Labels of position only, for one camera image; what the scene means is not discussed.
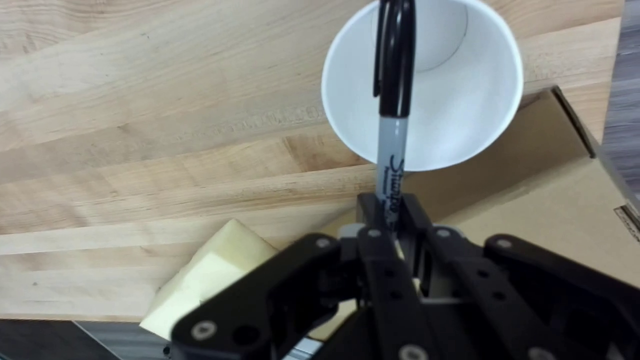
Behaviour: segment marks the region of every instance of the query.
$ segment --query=screw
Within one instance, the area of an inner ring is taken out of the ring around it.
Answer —
[[[436,235],[438,235],[440,239],[449,239],[453,232],[446,230],[446,229],[440,229]]]
[[[193,338],[205,343],[217,334],[219,326],[213,320],[202,320],[193,329]]]
[[[499,249],[515,249],[515,245],[510,240],[506,240],[506,239],[496,240],[496,247]]]
[[[530,360],[557,360],[557,357],[547,349],[530,349],[528,359]]]
[[[382,232],[381,232],[378,229],[371,229],[367,235],[368,235],[371,239],[382,237]]]
[[[417,345],[406,345],[400,349],[400,360],[428,360],[428,355]]]
[[[318,249],[326,249],[326,247],[330,247],[330,245],[333,245],[333,242],[330,242],[329,239],[318,239],[318,240],[316,240],[316,247],[318,247]]]

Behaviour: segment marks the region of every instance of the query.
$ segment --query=bolt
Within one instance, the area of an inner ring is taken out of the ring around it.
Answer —
[[[400,360],[428,360],[428,355],[417,345],[406,345],[400,349]]]
[[[217,334],[219,326],[213,320],[202,320],[193,329],[193,338],[205,343]]]
[[[557,360],[557,357],[547,349],[530,349],[528,359],[530,360]]]
[[[318,249],[326,249],[326,247],[330,247],[330,245],[333,245],[333,240],[329,240],[329,239],[318,239],[318,240],[316,240],[316,247],[318,247]]]
[[[501,239],[501,240],[496,240],[496,247],[499,249],[513,249],[515,245],[510,240],[506,240],[506,239]]]
[[[378,229],[371,229],[367,235],[368,235],[371,239],[382,237],[382,232],[381,232]]]
[[[438,235],[440,239],[449,239],[453,232],[446,230],[446,229],[440,229],[436,235]]]

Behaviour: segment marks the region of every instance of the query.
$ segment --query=white paper cup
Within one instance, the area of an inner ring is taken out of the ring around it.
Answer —
[[[368,162],[378,154],[374,99],[378,2],[333,43],[323,72],[324,112],[340,141]],[[417,0],[417,72],[409,173],[464,162],[490,146],[523,99],[523,61],[506,23],[480,0]]]

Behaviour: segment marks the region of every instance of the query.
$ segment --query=wood grain surface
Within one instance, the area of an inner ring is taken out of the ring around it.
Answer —
[[[6,0],[0,315],[140,320],[228,219],[277,247],[372,188],[320,72],[367,0]],[[561,85],[603,138],[622,0],[490,0],[526,93]]]

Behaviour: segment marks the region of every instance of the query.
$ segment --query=wooden table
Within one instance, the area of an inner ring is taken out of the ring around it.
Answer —
[[[277,247],[354,207],[372,168],[320,104],[367,0],[8,0],[0,11],[0,317],[140,320],[228,219]],[[603,138],[622,0],[490,0],[526,93]]]

